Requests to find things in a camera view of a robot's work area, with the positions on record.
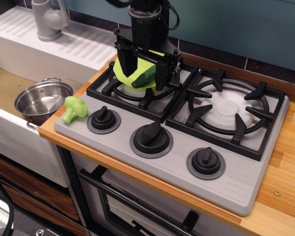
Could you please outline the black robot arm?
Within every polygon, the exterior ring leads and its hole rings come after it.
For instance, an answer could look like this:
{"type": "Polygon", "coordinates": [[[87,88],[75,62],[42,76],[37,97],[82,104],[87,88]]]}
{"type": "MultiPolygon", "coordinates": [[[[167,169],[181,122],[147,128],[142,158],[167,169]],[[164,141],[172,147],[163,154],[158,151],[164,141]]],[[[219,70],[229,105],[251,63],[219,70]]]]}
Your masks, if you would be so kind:
{"type": "Polygon", "coordinates": [[[131,28],[116,28],[115,47],[125,76],[130,76],[138,68],[142,58],[156,65],[156,90],[160,91],[178,70],[180,50],[168,40],[170,11],[175,8],[167,0],[111,0],[117,8],[127,8],[131,18],[131,28]]]}

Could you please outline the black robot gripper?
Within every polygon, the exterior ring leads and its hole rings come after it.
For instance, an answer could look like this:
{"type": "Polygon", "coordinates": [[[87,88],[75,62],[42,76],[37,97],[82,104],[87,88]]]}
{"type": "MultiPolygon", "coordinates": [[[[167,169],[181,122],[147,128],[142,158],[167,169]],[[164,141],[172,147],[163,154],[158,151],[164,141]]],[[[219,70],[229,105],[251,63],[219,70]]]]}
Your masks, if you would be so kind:
{"type": "Polygon", "coordinates": [[[149,50],[163,53],[168,61],[159,61],[155,71],[155,89],[161,91],[170,82],[180,50],[168,40],[169,16],[154,19],[131,19],[131,28],[116,28],[115,46],[123,74],[132,75],[138,68],[138,57],[157,63],[158,56],[149,50]]]}

